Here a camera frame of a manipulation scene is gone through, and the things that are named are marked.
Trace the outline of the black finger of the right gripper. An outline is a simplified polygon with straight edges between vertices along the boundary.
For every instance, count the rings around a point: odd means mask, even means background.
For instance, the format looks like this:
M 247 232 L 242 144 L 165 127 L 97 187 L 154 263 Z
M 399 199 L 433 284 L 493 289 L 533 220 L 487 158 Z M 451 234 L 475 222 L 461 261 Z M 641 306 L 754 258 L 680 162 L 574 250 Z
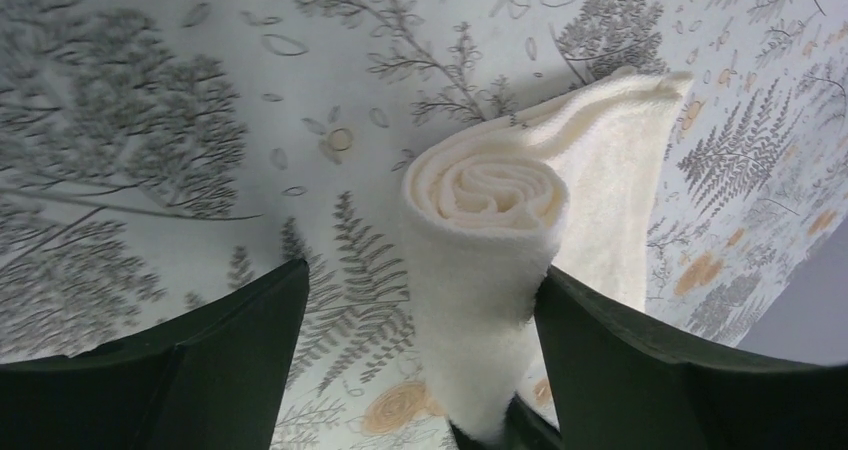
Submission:
M 523 449 L 562 450 L 559 431 L 532 410 L 520 397 L 510 403 L 503 436 L 494 444 L 486 444 L 468 436 L 449 422 L 453 438 L 460 450 Z

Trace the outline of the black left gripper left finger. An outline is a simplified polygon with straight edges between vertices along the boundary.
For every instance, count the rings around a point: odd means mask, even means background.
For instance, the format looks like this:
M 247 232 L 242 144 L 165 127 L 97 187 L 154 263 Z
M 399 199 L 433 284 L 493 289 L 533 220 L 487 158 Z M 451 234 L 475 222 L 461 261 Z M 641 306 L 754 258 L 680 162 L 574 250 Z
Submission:
M 3 365 L 2 447 L 269 448 L 309 290 L 292 260 L 93 350 Z

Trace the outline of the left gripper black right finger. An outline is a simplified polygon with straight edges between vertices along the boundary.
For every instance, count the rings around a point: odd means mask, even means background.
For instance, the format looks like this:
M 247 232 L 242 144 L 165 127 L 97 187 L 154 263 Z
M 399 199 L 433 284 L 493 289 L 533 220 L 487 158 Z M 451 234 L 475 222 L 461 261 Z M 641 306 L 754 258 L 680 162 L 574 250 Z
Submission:
M 567 449 L 843 449 L 847 368 L 727 347 L 551 268 L 535 322 Z

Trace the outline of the cream terry towel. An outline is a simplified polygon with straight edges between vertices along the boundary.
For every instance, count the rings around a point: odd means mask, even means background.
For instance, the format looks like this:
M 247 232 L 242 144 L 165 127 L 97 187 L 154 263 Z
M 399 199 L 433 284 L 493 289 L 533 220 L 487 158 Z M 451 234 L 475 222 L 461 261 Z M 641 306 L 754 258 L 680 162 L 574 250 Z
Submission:
M 447 137 L 400 188 L 399 230 L 424 376 L 484 448 L 541 356 L 533 312 L 550 266 L 643 310 L 647 232 L 692 74 L 611 75 Z

